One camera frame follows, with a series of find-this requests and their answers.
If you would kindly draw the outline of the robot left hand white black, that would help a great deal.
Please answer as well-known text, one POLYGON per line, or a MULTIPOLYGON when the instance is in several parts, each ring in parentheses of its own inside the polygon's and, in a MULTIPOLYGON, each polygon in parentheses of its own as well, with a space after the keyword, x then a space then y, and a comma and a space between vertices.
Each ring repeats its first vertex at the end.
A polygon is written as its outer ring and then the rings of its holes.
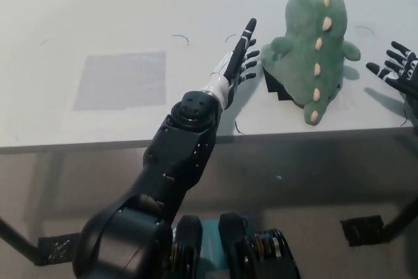
POLYGON ((219 101, 222 110, 232 105, 241 83, 256 77, 255 73, 246 73, 248 69, 257 65, 255 58, 260 54, 259 50, 248 52, 248 49, 257 42, 252 38, 256 25, 257 20, 251 18, 234 49, 220 61, 211 73, 208 85, 202 89, 219 101))

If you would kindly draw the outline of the robot right hand white black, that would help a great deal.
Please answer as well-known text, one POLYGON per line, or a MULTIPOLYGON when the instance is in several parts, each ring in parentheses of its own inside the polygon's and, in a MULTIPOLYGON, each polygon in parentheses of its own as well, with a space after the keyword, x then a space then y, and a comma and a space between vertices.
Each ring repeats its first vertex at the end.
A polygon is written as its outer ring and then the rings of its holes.
POLYGON ((390 87, 417 100, 417 53, 399 42, 392 41, 384 66, 368 62, 366 68, 390 87))

